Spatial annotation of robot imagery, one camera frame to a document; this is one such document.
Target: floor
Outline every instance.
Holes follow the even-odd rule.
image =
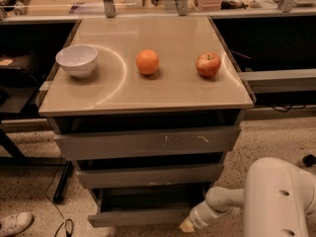
[[[53,134],[45,120],[4,122],[1,127],[28,156],[59,157]],[[249,111],[241,123],[241,134],[233,151],[229,152],[220,179],[215,183],[229,189],[243,188],[246,173],[257,159],[273,156],[316,174],[316,166],[305,167],[301,162],[307,154],[316,155],[316,109],[292,110],[281,113],[267,109]],[[0,148],[0,155],[7,153]],[[19,236],[54,236],[63,218],[74,222],[74,237],[242,237],[242,210],[226,218],[214,220],[204,230],[193,234],[182,233],[175,224],[93,228],[87,215],[96,212],[90,194],[78,183],[73,174],[68,179],[65,198],[57,208],[52,198],[60,168],[16,167],[0,168],[0,218],[19,211],[30,211],[35,220]],[[316,226],[308,223],[309,235],[316,236]],[[62,228],[57,236],[65,236]]]

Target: white bowl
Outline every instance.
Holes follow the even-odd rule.
[[[97,66],[98,51],[87,44],[66,47],[56,55],[57,63],[64,71],[75,77],[86,77]]]

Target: shoe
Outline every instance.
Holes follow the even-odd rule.
[[[15,236],[25,231],[32,223],[30,212],[21,212],[0,220],[0,237]]]

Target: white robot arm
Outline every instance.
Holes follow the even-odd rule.
[[[244,207],[245,237],[308,237],[305,218],[316,219],[316,177],[276,158],[260,159],[250,167],[245,189],[211,188],[181,229],[206,227],[234,207]]]

